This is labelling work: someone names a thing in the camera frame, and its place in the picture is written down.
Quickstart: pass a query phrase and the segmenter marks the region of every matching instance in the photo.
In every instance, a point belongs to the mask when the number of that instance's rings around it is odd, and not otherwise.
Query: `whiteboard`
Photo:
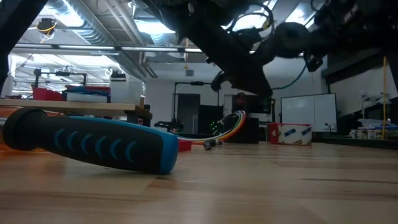
[[[316,132],[337,132],[336,95],[281,98],[282,122],[311,124]]]

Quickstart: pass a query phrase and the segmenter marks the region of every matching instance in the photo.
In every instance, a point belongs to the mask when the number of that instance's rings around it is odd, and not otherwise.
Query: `wooden floor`
[[[171,175],[0,156],[0,223],[398,223],[398,151],[197,147]]]

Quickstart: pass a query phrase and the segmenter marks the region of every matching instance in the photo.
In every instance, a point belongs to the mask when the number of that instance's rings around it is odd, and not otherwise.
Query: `rubber grip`
[[[176,135],[108,119],[47,116],[38,109],[14,112],[3,127],[13,149],[37,147],[100,166],[168,174],[178,155]]]

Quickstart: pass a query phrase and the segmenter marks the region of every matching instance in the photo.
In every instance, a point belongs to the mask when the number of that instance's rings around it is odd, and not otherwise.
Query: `screwdriver handle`
[[[47,116],[22,108],[4,123],[4,142],[13,149],[46,151],[99,166],[168,174],[178,155],[176,135],[122,121]]]

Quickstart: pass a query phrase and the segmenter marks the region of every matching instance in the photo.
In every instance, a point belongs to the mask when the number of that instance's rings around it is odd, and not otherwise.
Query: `doorway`
[[[178,94],[177,118],[184,123],[184,134],[197,134],[199,94]]]

